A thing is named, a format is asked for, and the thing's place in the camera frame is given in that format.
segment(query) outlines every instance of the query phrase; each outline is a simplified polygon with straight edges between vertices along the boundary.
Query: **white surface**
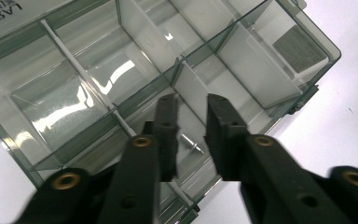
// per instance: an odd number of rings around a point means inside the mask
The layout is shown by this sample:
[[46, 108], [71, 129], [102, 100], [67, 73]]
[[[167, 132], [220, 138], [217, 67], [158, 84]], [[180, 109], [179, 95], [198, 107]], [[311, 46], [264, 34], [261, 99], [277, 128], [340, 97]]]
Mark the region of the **white surface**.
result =
[[[307, 169], [358, 167], [358, 2], [309, 0], [307, 14], [341, 49], [342, 59], [320, 81], [320, 91], [274, 132]], [[0, 146], [0, 223], [14, 220], [34, 187]], [[246, 223], [238, 186], [219, 184], [200, 204], [194, 223]]]

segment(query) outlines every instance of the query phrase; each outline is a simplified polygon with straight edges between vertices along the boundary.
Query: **transparent plastic box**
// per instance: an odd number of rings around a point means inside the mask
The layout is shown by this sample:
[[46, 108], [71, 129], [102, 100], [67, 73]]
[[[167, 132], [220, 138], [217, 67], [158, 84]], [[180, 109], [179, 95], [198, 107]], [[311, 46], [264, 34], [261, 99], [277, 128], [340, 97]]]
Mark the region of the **transparent plastic box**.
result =
[[220, 179], [203, 140], [207, 94], [267, 133], [339, 59], [304, 4], [79, 0], [14, 25], [0, 35], [2, 145], [36, 186], [62, 167], [93, 175], [178, 93], [178, 176], [161, 183], [160, 219], [189, 222]]

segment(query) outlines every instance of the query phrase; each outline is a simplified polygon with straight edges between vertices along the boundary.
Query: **metal pin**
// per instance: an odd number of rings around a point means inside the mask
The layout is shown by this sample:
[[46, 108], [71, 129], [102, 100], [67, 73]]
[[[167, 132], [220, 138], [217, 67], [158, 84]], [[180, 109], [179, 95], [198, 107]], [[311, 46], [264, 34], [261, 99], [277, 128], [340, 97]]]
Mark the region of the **metal pin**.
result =
[[196, 149], [198, 152], [204, 154], [204, 151], [197, 146], [198, 142], [193, 142], [193, 140], [187, 137], [184, 133], [180, 135], [180, 139], [189, 147], [190, 150]]

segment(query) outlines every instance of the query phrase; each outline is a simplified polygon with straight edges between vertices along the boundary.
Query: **gray sticker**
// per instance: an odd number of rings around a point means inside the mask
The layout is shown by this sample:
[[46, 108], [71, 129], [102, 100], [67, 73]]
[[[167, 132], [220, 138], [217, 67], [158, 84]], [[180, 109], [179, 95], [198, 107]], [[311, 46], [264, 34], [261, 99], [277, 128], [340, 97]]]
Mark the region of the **gray sticker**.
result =
[[297, 73], [307, 70], [326, 58], [324, 52], [298, 25], [281, 36], [273, 46]]

